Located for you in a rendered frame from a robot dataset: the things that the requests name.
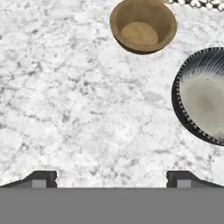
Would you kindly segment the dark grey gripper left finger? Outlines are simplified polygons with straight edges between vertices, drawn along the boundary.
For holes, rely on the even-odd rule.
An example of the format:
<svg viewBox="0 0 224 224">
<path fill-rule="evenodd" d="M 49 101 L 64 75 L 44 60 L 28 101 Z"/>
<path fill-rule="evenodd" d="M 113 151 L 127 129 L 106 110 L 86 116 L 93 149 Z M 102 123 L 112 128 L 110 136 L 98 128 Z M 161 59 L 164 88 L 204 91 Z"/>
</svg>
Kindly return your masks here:
<svg viewBox="0 0 224 224">
<path fill-rule="evenodd" d="M 33 171 L 23 179 L 0 185 L 0 188 L 56 188 L 56 178 L 56 171 Z"/>
</svg>

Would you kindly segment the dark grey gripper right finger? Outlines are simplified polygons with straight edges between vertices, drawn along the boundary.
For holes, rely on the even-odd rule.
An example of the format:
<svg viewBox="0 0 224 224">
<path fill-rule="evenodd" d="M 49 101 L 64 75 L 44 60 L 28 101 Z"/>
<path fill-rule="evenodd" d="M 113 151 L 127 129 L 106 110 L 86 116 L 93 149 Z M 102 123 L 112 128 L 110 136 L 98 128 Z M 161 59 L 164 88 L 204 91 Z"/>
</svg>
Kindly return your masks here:
<svg viewBox="0 0 224 224">
<path fill-rule="evenodd" d="M 190 171 L 168 171 L 166 173 L 167 188 L 203 188 L 203 187 L 218 187 L 222 188 L 222 185 L 217 185 L 212 182 L 208 182 L 199 179 Z"/>
</svg>

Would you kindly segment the small brown wooden bowl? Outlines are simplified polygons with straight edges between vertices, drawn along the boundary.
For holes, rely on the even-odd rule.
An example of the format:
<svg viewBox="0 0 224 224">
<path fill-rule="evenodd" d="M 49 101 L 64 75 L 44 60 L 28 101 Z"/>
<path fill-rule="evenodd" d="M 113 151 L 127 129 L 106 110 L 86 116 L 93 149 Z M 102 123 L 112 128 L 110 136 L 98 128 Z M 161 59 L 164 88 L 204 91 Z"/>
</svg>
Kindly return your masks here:
<svg viewBox="0 0 224 224">
<path fill-rule="evenodd" d="M 177 20 L 168 3 L 168 0 L 122 0 L 109 19 L 116 41 L 136 54 L 155 53 L 168 46 L 177 32 Z"/>
</svg>

